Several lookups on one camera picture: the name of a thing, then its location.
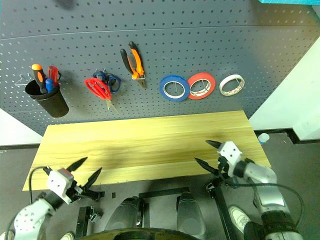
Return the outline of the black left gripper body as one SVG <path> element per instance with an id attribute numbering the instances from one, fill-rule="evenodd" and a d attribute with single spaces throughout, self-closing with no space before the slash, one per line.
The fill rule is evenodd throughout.
<path id="1" fill-rule="evenodd" d="M 94 191 L 90 187 L 92 183 L 87 182 L 84 186 L 78 185 L 78 182 L 73 180 L 71 187 L 66 190 L 66 195 L 72 200 L 76 201 L 81 198 L 89 198 L 94 201 L 99 201 L 105 196 L 104 191 Z"/>

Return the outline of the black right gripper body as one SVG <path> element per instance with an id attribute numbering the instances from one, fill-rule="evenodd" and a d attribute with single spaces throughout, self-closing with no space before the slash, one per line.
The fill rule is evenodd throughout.
<path id="1" fill-rule="evenodd" d="M 218 175 L 222 180 L 227 180 L 229 178 L 228 175 L 229 164 L 227 159 L 224 156 L 220 156 L 218 158 Z"/>

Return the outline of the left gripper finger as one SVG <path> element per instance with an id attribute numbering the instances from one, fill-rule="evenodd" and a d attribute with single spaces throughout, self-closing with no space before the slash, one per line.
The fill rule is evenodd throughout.
<path id="1" fill-rule="evenodd" d="M 73 162 L 70 166 L 66 168 L 66 170 L 70 173 L 76 171 L 87 159 L 88 157 L 86 156 L 76 162 Z"/>
<path id="2" fill-rule="evenodd" d="M 83 191 L 86 192 L 92 185 L 93 183 L 97 180 L 99 177 L 100 173 L 102 171 L 102 167 L 100 167 L 97 171 L 95 171 L 87 180 L 86 184 L 82 187 Z"/>

